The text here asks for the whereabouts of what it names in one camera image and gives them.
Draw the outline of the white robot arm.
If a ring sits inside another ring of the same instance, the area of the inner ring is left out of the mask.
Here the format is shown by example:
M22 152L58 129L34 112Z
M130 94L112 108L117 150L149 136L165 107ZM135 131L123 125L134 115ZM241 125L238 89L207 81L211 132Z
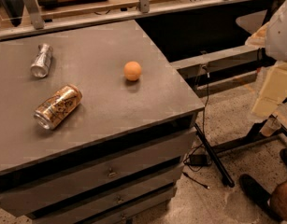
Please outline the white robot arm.
M267 119L287 98L287 0L245 44L264 48L265 54L276 61L267 70L251 109L251 114L256 118Z

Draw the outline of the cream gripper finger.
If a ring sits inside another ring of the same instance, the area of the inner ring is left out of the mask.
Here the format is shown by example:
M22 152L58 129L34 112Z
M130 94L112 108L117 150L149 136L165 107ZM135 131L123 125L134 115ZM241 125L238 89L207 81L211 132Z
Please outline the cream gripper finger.
M247 46L252 46L256 48L265 47L265 35L268 23L265 23L261 28L259 28L254 34L252 34L245 42Z
M264 83L251 109L258 119L267 119L287 98L287 62L275 62L267 69Z

